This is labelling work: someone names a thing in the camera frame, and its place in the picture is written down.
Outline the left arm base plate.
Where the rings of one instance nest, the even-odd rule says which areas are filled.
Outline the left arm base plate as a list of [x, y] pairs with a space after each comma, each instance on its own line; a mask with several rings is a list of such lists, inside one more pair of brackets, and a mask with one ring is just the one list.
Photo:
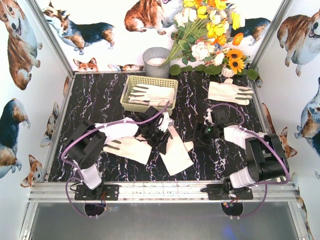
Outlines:
[[76, 201], [117, 201], [119, 197], [118, 184], [100, 184], [95, 189], [89, 189], [85, 184], [78, 185], [75, 190]]

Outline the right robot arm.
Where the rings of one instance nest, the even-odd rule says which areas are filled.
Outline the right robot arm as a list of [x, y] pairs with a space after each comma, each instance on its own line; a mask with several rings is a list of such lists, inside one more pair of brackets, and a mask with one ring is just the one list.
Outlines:
[[240, 190], [269, 184], [281, 177], [290, 179], [290, 168], [282, 144], [276, 134], [250, 131], [227, 119], [223, 109], [207, 109], [203, 121], [196, 121], [192, 141], [201, 147], [221, 139], [245, 150], [246, 166], [223, 180], [226, 190]]

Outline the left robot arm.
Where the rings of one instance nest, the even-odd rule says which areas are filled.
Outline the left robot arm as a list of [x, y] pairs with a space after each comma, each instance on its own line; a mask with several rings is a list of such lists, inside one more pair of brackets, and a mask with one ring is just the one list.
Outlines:
[[146, 164], [152, 150], [167, 151], [168, 128], [174, 121], [169, 113], [149, 107], [146, 112], [107, 123], [83, 121], [65, 144], [61, 154], [77, 168], [80, 181], [89, 190], [102, 185], [96, 162], [102, 151]]

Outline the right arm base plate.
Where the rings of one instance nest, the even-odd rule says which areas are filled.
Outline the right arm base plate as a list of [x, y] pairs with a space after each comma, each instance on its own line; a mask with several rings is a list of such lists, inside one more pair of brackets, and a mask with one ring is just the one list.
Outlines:
[[208, 184], [207, 194], [209, 200], [252, 200], [253, 193], [248, 187], [225, 188], [222, 184]]

